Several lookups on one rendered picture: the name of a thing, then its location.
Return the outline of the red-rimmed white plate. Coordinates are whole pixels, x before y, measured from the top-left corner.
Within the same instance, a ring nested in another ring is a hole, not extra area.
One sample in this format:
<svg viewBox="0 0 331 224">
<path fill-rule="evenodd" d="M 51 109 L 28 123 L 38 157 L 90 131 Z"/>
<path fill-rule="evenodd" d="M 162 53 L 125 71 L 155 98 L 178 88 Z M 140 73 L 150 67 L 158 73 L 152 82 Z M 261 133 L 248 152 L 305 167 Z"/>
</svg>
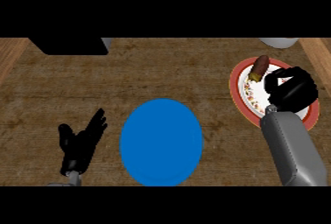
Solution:
<svg viewBox="0 0 331 224">
<path fill-rule="evenodd" d="M 232 101 L 236 108 L 239 109 L 242 116 L 260 128 L 260 119 L 264 116 L 264 108 L 270 105 L 267 98 L 268 94 L 264 91 L 264 78 L 266 75 L 279 68 L 291 67 L 277 59 L 268 59 L 268 67 L 263 75 L 260 82 L 248 80 L 248 73 L 254 66 L 257 57 L 248 58 L 239 62 L 232 69 L 229 79 L 229 89 L 232 95 Z M 304 127 L 310 130 L 317 121 L 319 117 L 319 101 L 314 102 L 301 109 L 297 113 Z"/>
</svg>

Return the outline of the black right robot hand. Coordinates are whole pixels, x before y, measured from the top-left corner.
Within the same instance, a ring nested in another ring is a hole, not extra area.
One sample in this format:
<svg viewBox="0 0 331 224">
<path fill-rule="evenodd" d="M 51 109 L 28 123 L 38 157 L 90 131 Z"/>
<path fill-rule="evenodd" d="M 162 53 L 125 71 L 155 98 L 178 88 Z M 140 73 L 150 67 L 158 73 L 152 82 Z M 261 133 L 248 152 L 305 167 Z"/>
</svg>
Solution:
<svg viewBox="0 0 331 224">
<path fill-rule="evenodd" d="M 268 73 L 264 77 L 263 88 L 268 94 L 267 101 L 280 112 L 297 113 L 317 98 L 314 80 L 298 66 L 279 68 Z"/>
</svg>

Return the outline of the pale grey round container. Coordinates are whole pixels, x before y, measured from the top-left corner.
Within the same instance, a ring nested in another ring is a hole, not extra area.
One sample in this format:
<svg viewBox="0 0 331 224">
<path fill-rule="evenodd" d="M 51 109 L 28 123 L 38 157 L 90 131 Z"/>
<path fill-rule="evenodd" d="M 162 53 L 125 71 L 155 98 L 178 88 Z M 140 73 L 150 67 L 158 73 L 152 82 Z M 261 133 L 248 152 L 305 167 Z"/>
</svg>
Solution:
<svg viewBox="0 0 331 224">
<path fill-rule="evenodd" d="M 285 49 L 291 47 L 298 38 L 260 38 L 261 42 L 276 49 Z"/>
</svg>

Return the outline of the black box appliance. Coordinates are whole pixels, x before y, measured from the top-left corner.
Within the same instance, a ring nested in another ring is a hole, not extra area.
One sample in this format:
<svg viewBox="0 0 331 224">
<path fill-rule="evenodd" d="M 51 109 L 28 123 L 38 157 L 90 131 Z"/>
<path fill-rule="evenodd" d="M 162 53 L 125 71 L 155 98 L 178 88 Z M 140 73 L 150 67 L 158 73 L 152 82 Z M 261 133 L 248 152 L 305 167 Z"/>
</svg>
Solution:
<svg viewBox="0 0 331 224">
<path fill-rule="evenodd" d="M 47 55 L 106 55 L 100 38 L 29 38 Z"/>
</svg>

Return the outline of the brown sweet potato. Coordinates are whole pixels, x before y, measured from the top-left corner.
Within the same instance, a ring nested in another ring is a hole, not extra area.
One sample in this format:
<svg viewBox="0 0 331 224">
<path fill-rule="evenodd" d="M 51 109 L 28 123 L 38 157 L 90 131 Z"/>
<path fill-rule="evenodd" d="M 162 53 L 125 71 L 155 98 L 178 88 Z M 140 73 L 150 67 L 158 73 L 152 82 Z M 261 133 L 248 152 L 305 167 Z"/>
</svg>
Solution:
<svg viewBox="0 0 331 224">
<path fill-rule="evenodd" d="M 261 80 L 267 67 L 268 67 L 268 57 L 266 55 L 261 55 L 252 63 L 252 69 L 248 73 L 249 81 L 258 82 Z"/>
</svg>

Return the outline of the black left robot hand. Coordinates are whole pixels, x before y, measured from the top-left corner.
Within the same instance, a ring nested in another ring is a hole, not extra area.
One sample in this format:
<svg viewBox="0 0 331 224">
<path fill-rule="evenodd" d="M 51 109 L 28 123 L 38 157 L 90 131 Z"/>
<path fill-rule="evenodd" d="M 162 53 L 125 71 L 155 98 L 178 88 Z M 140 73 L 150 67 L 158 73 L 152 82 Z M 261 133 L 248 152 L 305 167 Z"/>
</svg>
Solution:
<svg viewBox="0 0 331 224">
<path fill-rule="evenodd" d="M 69 125 L 57 126 L 59 147 L 65 153 L 59 173 L 66 176 L 72 171 L 87 171 L 99 139 L 107 127 L 104 110 L 100 108 L 93 115 L 87 127 L 75 134 Z"/>
</svg>

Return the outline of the blue oval plate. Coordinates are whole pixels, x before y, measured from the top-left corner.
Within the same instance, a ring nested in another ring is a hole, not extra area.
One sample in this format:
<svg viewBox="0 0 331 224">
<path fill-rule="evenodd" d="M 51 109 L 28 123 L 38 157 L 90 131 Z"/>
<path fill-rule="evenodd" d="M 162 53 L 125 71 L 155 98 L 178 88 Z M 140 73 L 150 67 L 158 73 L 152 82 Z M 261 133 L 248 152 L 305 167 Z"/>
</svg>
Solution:
<svg viewBox="0 0 331 224">
<path fill-rule="evenodd" d="M 128 175 L 143 186 L 180 184 L 198 167 L 202 147 L 202 127 L 184 104 L 159 98 L 131 110 L 118 152 Z"/>
</svg>

